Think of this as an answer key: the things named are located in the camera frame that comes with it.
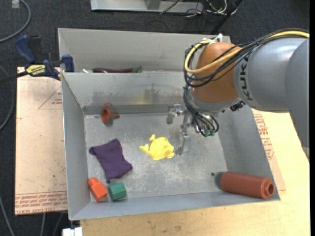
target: purple cloth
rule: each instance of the purple cloth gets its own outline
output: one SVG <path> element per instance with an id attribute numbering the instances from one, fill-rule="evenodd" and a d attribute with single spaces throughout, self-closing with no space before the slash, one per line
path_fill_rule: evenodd
<path id="1" fill-rule="evenodd" d="M 132 165 L 123 156 L 123 148 L 117 138 L 104 145 L 91 147 L 90 153 L 97 156 L 107 179 L 121 178 L 132 170 Z"/>

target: orange block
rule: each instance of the orange block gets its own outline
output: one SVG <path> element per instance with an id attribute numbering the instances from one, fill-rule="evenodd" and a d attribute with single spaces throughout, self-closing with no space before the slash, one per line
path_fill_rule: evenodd
<path id="1" fill-rule="evenodd" d="M 92 192 L 92 194 L 95 197 L 96 201 L 99 201 L 102 198 L 106 197 L 108 191 L 106 190 L 106 188 L 103 185 L 103 183 L 98 181 L 97 178 L 95 178 L 95 177 L 91 178 L 88 181 L 88 185 L 89 185 L 90 191 Z"/>

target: yellow toy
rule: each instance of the yellow toy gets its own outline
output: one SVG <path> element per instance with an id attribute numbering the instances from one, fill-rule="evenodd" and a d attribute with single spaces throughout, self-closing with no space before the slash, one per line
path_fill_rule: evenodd
<path id="1" fill-rule="evenodd" d="M 172 158 L 174 156 L 174 147 L 169 143 L 165 137 L 156 138 L 155 135 L 150 137 L 152 141 L 149 149 L 149 145 L 139 146 L 139 148 L 145 152 L 148 156 L 152 157 L 153 160 L 160 160 L 162 158 Z"/>

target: bin floor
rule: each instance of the bin floor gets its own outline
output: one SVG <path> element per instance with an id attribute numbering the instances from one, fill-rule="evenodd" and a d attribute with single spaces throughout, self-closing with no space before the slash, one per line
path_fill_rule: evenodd
<path id="1" fill-rule="evenodd" d="M 151 144 L 149 138 L 152 134 L 156 138 L 166 137 L 175 149 L 180 145 L 183 118 L 175 117 L 173 124 L 166 124 L 166 116 L 167 113 L 121 114 L 108 125 L 101 121 L 100 115 L 85 115 L 89 178 L 96 177 L 105 186 L 108 185 L 101 164 L 96 156 L 89 153 L 89 149 L 117 138 L 133 170 L 120 179 L 111 179 L 110 184 L 123 182 L 129 199 L 220 191 L 215 177 L 227 168 L 217 134 L 205 138 L 190 127 L 189 152 L 175 154 L 171 159 L 154 161 L 140 150 L 139 146 Z"/>

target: yellow cable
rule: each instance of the yellow cable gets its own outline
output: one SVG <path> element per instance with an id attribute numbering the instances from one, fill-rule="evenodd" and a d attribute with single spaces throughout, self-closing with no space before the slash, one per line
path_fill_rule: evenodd
<path id="1" fill-rule="evenodd" d="M 285 35 L 297 35 L 297 36 L 301 36 L 301 37 L 305 37 L 305 38 L 309 38 L 310 37 L 310 34 L 309 33 L 306 33 L 306 32 L 303 32 L 303 31 L 297 31 L 297 30 L 288 30 L 288 31 L 283 31 L 283 32 L 279 32 L 279 33 L 276 33 L 276 34 L 273 34 L 269 37 L 267 37 L 266 39 L 268 38 L 271 38 L 271 37 L 278 37 L 278 36 L 285 36 Z M 185 70 L 187 73 L 192 73 L 192 74 L 198 74 L 198 73 L 201 73 L 213 66 L 215 66 L 216 64 L 220 63 L 220 62 L 223 62 L 223 61 L 226 61 L 227 59 L 229 58 L 232 58 L 234 55 L 238 54 L 241 50 L 241 49 L 238 49 L 228 55 L 225 55 L 223 57 L 221 57 L 220 59 L 198 69 L 198 70 L 191 70 L 189 69 L 188 67 L 188 60 L 190 59 L 191 55 L 196 51 L 196 49 L 201 45 L 201 44 L 207 44 L 207 43 L 215 43 L 216 41 L 209 41 L 209 40 L 206 40 L 206 41 L 201 41 L 199 43 L 197 43 L 192 49 L 191 51 L 188 53 L 186 59 L 185 59 L 185 63 L 184 63 L 184 66 L 185 66 Z"/>

